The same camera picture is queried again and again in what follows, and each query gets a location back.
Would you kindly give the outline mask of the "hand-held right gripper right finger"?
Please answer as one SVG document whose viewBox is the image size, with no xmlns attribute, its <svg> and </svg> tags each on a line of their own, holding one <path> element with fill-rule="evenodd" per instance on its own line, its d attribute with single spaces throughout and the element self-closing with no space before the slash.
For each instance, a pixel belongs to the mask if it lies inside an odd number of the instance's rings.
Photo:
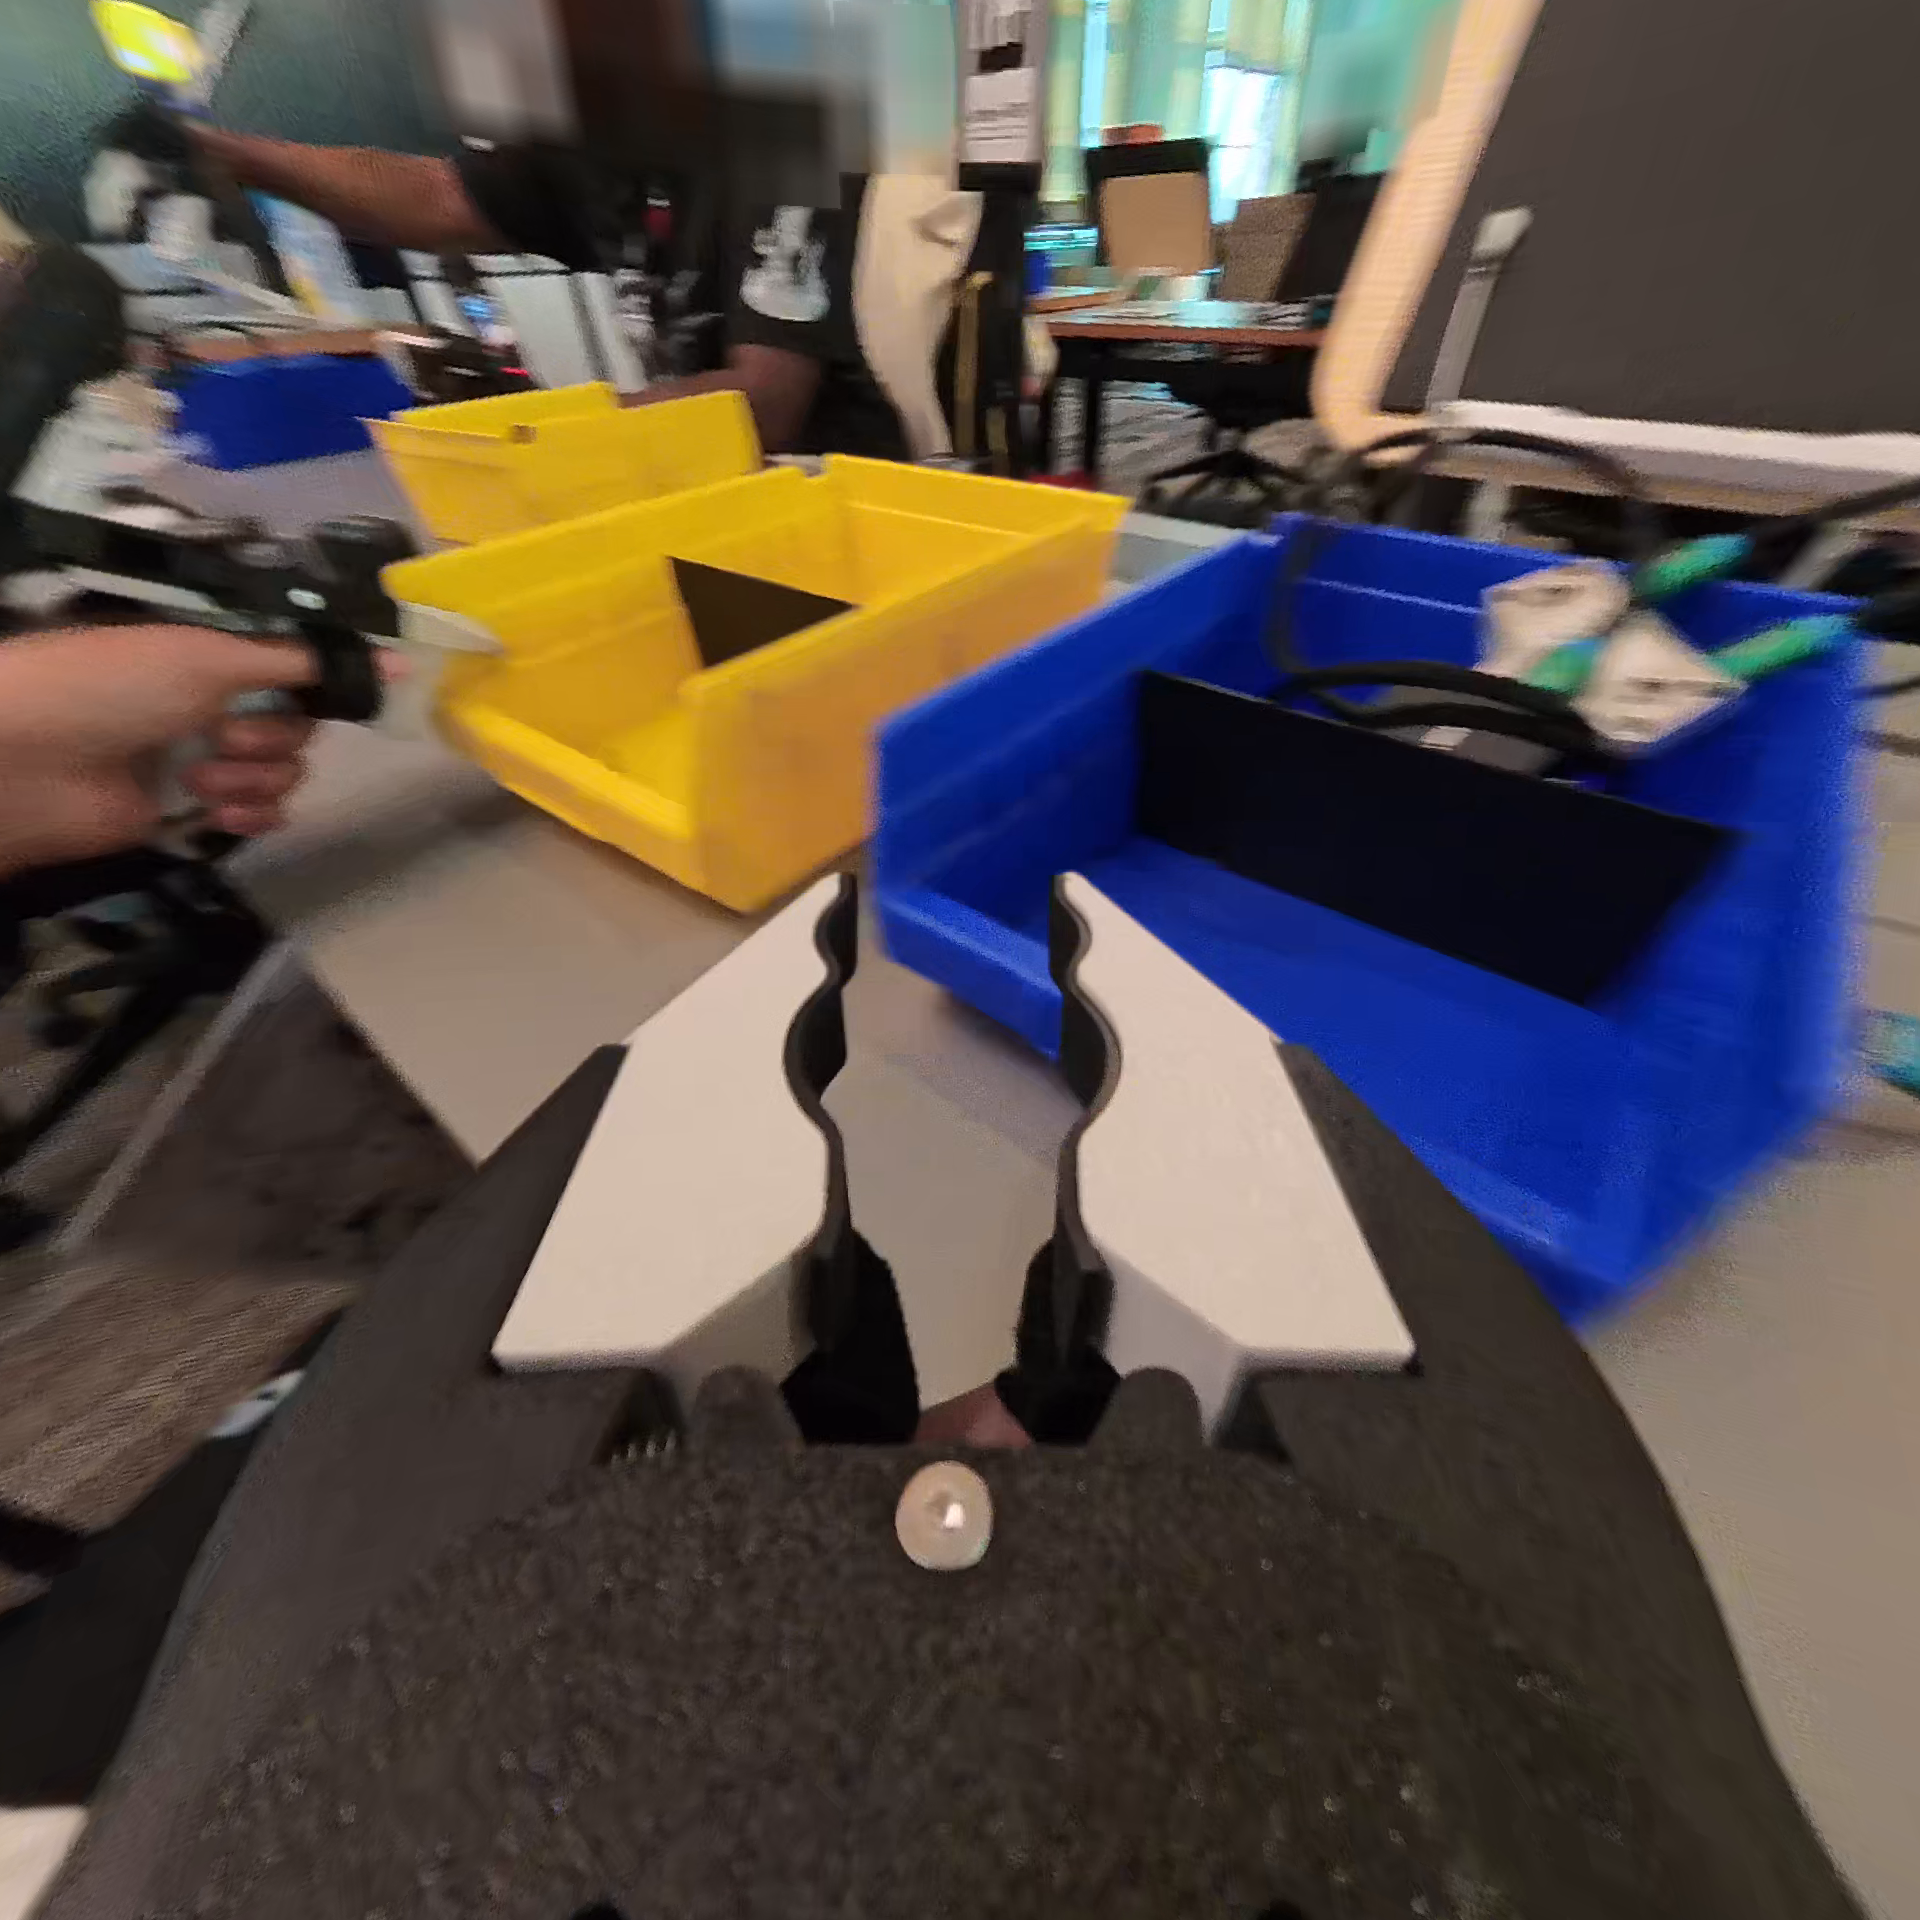
<svg viewBox="0 0 1920 1920">
<path fill-rule="evenodd" d="M 1167 1373 L 1207 1437 L 1269 1376 L 1404 1376 L 1419 1344 L 1280 1041 L 1084 874 L 1049 897 L 1057 1064 L 1081 1100 L 997 1381 L 1034 1443 L 1086 1443 Z"/>
</svg>

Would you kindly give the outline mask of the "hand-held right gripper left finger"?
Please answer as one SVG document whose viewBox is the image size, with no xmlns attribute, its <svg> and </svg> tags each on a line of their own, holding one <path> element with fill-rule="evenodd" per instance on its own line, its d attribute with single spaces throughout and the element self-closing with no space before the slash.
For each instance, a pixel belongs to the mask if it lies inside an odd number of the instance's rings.
<svg viewBox="0 0 1920 1920">
<path fill-rule="evenodd" d="M 689 1413 L 740 1370 L 800 1381 L 813 1437 L 916 1434 L 901 1294 L 827 1108 L 856 973 L 859 878 L 831 874 L 637 1027 L 494 1331 L 503 1376 L 640 1373 Z"/>
</svg>

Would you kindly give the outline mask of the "blue plastic bin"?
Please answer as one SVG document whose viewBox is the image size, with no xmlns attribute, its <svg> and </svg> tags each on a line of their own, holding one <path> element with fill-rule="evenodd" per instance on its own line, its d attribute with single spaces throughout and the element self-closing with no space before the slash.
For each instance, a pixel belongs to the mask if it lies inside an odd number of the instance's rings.
<svg viewBox="0 0 1920 1920">
<path fill-rule="evenodd" d="M 1579 787 L 1741 834 L 1593 1006 L 1274 896 L 1134 818 L 1147 671 L 1289 713 L 1309 667 L 1469 663 L 1483 590 L 1540 560 L 1351 527 L 1216 547 L 879 731 L 871 873 L 894 964 L 1054 1061 L 1049 904 L 1084 874 L 1354 1088 L 1576 1317 L 1637 1291 L 1837 1100 L 1854 1011 L 1860 647 L 1837 601 L 1720 583 L 1670 621 L 1701 651 L 1777 623 L 1837 637 Z"/>
</svg>

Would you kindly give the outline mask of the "yellow plastic bin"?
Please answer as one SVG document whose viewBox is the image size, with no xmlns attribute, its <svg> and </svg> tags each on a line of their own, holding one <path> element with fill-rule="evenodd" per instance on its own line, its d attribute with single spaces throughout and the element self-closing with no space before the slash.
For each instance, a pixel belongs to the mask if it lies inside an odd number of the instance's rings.
<svg viewBox="0 0 1920 1920">
<path fill-rule="evenodd" d="M 1104 601 L 1120 494 L 830 458 L 404 560 L 391 601 L 460 613 L 450 743 L 517 801 L 733 911 L 859 848 L 901 710 Z M 700 668 L 673 560 L 856 613 Z"/>
<path fill-rule="evenodd" d="M 610 383 L 416 407 L 367 420 L 421 537 L 517 537 L 763 470 L 744 394 L 627 407 Z"/>
</svg>

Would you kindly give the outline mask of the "silver hdmi hub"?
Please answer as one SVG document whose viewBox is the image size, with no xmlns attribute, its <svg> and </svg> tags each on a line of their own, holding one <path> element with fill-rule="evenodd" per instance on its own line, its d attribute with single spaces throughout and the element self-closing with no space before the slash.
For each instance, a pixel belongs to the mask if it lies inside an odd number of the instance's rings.
<svg viewBox="0 0 1920 1920">
<path fill-rule="evenodd" d="M 1526 681 L 1576 643 L 1606 641 L 1631 607 L 1630 577 L 1609 564 L 1569 560 L 1483 590 L 1479 668 Z"/>
<path fill-rule="evenodd" d="M 1634 613 L 1597 647 L 1571 713 L 1621 757 L 1647 757 L 1741 704 L 1747 686 L 1654 613 Z"/>
</svg>

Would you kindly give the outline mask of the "person's left hand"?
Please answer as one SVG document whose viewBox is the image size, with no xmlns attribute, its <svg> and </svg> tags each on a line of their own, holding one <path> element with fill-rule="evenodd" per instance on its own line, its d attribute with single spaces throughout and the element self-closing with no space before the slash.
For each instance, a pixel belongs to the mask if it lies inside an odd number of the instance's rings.
<svg viewBox="0 0 1920 1920">
<path fill-rule="evenodd" d="M 144 846 L 151 768 L 189 741 L 204 826 L 251 840 L 283 820 L 309 720 L 241 717 L 243 694 L 316 681 L 303 647 L 200 627 L 60 630 L 3 643 L 3 878 Z"/>
</svg>

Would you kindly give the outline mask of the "small blue bin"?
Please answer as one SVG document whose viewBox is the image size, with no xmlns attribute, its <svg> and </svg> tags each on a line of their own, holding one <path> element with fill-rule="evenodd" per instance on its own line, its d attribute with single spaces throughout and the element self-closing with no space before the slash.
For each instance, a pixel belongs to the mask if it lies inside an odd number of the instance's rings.
<svg viewBox="0 0 1920 1920">
<path fill-rule="evenodd" d="M 184 458 L 216 471 L 336 460 L 373 448 L 373 420 L 417 394 L 377 357 L 291 356 L 206 366 L 176 391 Z"/>
</svg>

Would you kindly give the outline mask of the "black bin divider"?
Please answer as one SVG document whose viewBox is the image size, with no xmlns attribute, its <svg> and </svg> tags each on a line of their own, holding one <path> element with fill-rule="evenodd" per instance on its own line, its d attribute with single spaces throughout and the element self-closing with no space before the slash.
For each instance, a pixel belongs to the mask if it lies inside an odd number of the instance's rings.
<svg viewBox="0 0 1920 1920">
<path fill-rule="evenodd" d="M 1563 1003 L 1593 1006 L 1741 848 L 1699 818 L 1147 671 L 1147 838 Z"/>
<path fill-rule="evenodd" d="M 700 668 L 709 671 L 856 613 L 850 601 L 714 564 L 673 560 L 670 567 Z"/>
</svg>

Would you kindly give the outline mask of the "wooden background table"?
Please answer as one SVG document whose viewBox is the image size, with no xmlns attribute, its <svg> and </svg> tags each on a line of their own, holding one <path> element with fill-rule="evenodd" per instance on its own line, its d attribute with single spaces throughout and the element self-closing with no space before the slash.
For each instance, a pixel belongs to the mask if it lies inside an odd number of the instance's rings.
<svg viewBox="0 0 1920 1920">
<path fill-rule="evenodd" d="M 1217 426 L 1253 430 L 1309 413 L 1316 356 L 1334 297 L 1130 301 L 1044 297 L 1057 371 L 1084 390 L 1084 430 L 1099 437 L 1117 387 L 1167 390 Z"/>
</svg>

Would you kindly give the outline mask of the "white folding stand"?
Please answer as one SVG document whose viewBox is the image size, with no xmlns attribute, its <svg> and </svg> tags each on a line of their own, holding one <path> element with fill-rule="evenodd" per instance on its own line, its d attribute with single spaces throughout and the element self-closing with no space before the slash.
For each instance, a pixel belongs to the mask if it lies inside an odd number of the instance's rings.
<svg viewBox="0 0 1920 1920">
<path fill-rule="evenodd" d="M 1713 424 L 1619 420 L 1566 407 L 1469 400 L 1467 371 L 1496 301 L 1497 280 L 1533 227 L 1526 206 L 1480 218 L 1454 291 L 1436 370 L 1426 420 L 1454 443 L 1469 437 L 1534 437 L 1609 458 L 1641 484 L 1681 484 L 1719 494 L 1761 494 L 1771 507 L 1809 494 L 1843 517 L 1919 508 L 1919 436 L 1817 436 L 1804 430 L 1737 430 Z"/>
</svg>

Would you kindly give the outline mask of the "black board with wooden rim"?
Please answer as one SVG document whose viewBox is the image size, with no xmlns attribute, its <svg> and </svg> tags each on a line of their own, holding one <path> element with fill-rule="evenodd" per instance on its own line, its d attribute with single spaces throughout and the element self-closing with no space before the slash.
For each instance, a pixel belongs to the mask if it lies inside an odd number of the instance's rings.
<svg viewBox="0 0 1920 1920">
<path fill-rule="evenodd" d="M 1526 206 L 1469 400 L 1919 436 L 1916 3 L 1463 3 L 1316 371 L 1426 413 L 1480 218 Z"/>
</svg>

